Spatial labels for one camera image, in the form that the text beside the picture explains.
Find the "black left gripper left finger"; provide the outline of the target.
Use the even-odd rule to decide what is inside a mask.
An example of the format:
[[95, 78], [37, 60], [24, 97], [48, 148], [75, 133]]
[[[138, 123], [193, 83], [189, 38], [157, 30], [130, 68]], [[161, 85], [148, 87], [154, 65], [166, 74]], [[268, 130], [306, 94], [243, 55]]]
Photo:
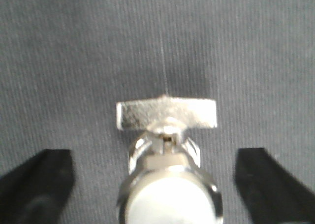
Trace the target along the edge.
[[74, 187], [68, 149], [45, 149], [0, 178], [2, 224], [57, 224]]

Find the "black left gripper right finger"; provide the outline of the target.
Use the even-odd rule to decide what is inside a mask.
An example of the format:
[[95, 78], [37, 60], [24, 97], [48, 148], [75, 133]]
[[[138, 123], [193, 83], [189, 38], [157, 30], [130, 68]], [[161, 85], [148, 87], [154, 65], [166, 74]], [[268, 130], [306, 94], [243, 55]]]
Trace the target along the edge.
[[254, 224], [315, 222], [315, 194], [264, 148], [238, 150], [234, 181]]

